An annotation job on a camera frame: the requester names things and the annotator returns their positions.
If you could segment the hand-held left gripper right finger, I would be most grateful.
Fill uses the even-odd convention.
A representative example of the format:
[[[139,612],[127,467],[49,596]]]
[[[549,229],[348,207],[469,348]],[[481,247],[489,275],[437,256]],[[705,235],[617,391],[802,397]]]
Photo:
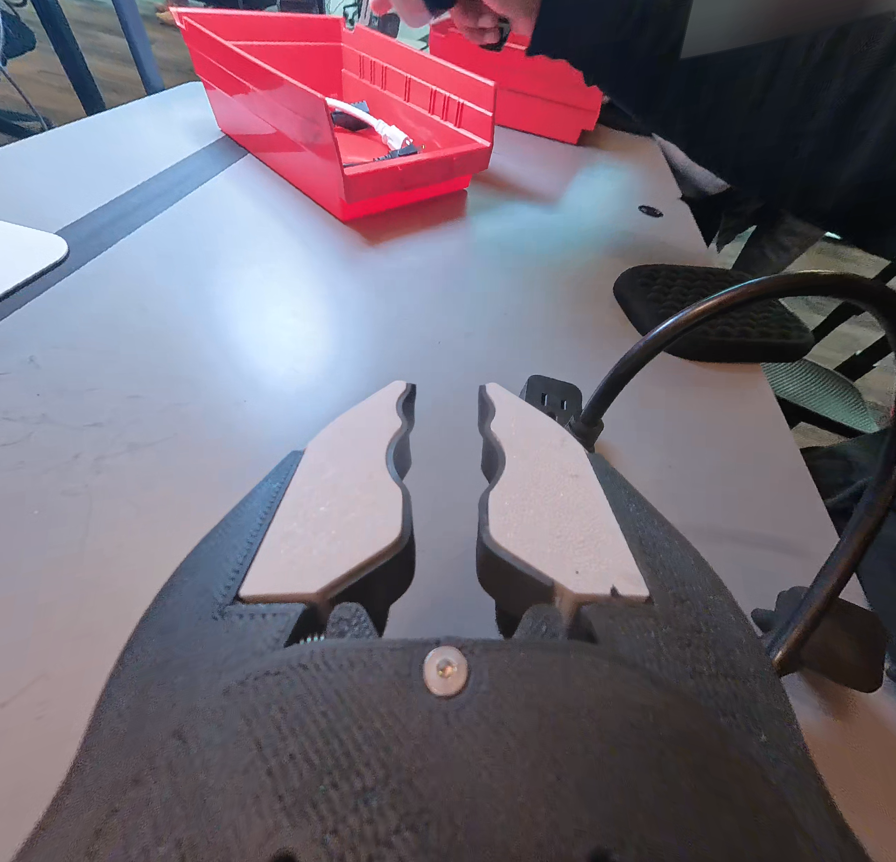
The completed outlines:
[[[476,576],[497,613],[650,604],[597,457],[498,383],[481,385],[477,403],[487,487],[477,505]]]

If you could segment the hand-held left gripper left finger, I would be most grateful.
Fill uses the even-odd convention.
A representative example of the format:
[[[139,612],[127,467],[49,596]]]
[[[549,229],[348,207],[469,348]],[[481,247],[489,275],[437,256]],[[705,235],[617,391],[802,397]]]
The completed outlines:
[[[410,550],[405,478],[417,386],[395,380],[302,450],[238,590],[244,603],[334,607]]]

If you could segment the person's right forearm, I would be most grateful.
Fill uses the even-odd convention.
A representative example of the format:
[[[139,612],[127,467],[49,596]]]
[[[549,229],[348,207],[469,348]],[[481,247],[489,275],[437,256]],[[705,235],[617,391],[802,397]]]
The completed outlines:
[[[680,60],[693,0],[540,0],[527,50],[566,62],[647,121]]]

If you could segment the red plastic bin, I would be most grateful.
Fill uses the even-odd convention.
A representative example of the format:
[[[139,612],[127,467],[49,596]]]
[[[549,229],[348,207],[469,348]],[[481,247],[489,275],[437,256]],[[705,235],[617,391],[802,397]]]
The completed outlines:
[[[173,10],[218,127],[341,222],[465,190],[497,91],[337,16]]]
[[[434,23],[429,51],[436,58],[494,83],[499,127],[576,145],[595,129],[603,102],[566,62],[529,56],[529,39],[509,32],[501,48],[478,47],[446,18]]]

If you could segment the blue metal pole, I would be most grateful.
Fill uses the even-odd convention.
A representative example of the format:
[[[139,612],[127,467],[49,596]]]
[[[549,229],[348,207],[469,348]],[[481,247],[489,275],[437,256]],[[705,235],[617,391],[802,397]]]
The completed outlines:
[[[147,95],[165,91],[162,75],[156,62],[151,42],[143,25],[136,0],[110,0],[136,66],[140,82]]]

